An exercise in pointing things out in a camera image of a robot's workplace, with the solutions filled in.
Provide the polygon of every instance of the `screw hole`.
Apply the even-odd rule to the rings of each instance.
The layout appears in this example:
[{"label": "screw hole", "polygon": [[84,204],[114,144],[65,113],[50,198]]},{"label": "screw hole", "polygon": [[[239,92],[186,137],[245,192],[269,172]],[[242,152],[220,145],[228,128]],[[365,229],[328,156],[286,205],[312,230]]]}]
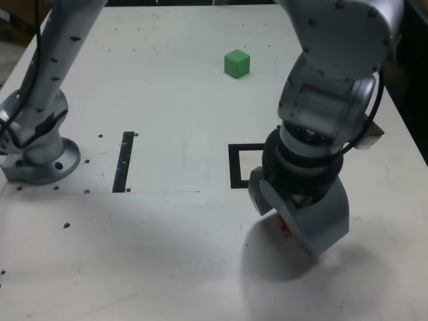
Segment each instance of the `screw hole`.
[{"label": "screw hole", "polygon": [[384,45],[390,45],[392,40],[393,40],[392,37],[385,38],[385,39],[383,39],[383,44]]},{"label": "screw hole", "polygon": [[368,10],[368,17],[369,17],[369,18],[374,18],[374,17],[376,17],[376,16],[377,16],[377,13],[378,13],[378,11],[377,11],[377,9],[376,9],[376,8],[370,8],[370,9]]},{"label": "screw hole", "polygon": [[344,8],[345,8],[345,4],[342,2],[342,0],[338,0],[336,2],[336,9],[337,10],[341,10],[341,9],[344,9]]}]

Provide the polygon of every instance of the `black cable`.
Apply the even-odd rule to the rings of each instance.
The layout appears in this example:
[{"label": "black cable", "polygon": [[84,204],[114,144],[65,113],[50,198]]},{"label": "black cable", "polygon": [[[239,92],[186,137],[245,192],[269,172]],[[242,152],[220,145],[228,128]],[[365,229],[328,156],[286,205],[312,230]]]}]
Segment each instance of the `black cable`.
[{"label": "black cable", "polygon": [[323,167],[323,166],[329,165],[332,161],[335,161],[336,159],[342,157],[348,151],[350,151],[353,147],[355,147],[360,142],[360,140],[364,137],[367,130],[370,128],[373,122],[373,119],[375,119],[377,110],[381,105],[383,87],[384,87],[383,70],[379,70],[379,85],[377,88],[376,99],[374,101],[375,103],[373,104],[373,108],[370,111],[370,114],[368,115],[368,118],[364,126],[362,127],[361,131],[349,142],[349,144],[346,147],[342,148],[335,154],[325,156],[325,157],[314,157],[314,158],[302,157],[302,167],[315,168],[315,167]]},{"label": "black cable", "polygon": [[37,82],[37,78],[38,78],[38,75],[39,75],[40,59],[41,59],[41,32],[40,32],[39,0],[34,0],[34,22],[35,22],[35,38],[37,40],[37,47],[35,49],[36,52],[37,52],[37,59],[34,62],[34,64],[35,64],[35,67],[34,67],[35,68],[34,77],[31,80],[31,85],[28,88],[27,94],[25,95],[25,97],[20,98],[21,99],[21,104],[19,105],[19,107],[12,114],[12,116],[9,117],[9,119],[7,120],[7,122],[4,125],[1,126],[0,140],[3,138],[3,135],[6,133],[6,131],[11,126],[11,123],[17,118],[17,116],[19,115],[19,113],[25,107],[25,104],[27,103],[29,97],[33,93],[33,90],[34,90],[34,87],[35,87],[35,83]]}]

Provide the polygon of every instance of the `green cube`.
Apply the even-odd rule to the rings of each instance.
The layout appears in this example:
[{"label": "green cube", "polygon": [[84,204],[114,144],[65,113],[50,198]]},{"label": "green cube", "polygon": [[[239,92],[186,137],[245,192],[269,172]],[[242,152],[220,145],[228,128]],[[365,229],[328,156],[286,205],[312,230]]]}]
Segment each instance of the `green cube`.
[{"label": "green cube", "polygon": [[249,55],[236,49],[225,56],[225,73],[238,79],[249,73]]}]

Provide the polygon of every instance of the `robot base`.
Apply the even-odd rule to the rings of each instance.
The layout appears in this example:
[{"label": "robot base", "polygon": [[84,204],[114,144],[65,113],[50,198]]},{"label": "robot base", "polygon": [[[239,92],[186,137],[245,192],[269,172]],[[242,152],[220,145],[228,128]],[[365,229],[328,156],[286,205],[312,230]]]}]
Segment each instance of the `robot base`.
[{"label": "robot base", "polygon": [[9,182],[46,185],[54,183],[71,174],[80,162],[78,145],[62,138],[64,152],[53,162],[43,165],[27,165],[22,154],[9,154],[2,169]]}]

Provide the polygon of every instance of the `white table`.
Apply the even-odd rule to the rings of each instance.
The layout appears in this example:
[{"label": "white table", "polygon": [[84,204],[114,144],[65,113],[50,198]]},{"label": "white table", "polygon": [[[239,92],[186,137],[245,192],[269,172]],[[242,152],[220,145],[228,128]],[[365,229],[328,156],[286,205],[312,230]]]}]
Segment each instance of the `white table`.
[{"label": "white table", "polygon": [[[79,167],[21,191],[0,176],[0,319],[427,320],[428,170],[386,92],[386,134],[340,174],[350,233],[319,259],[230,189],[227,145],[265,141],[300,52],[275,5],[103,10],[62,86]],[[112,194],[124,131],[132,190]]]}]

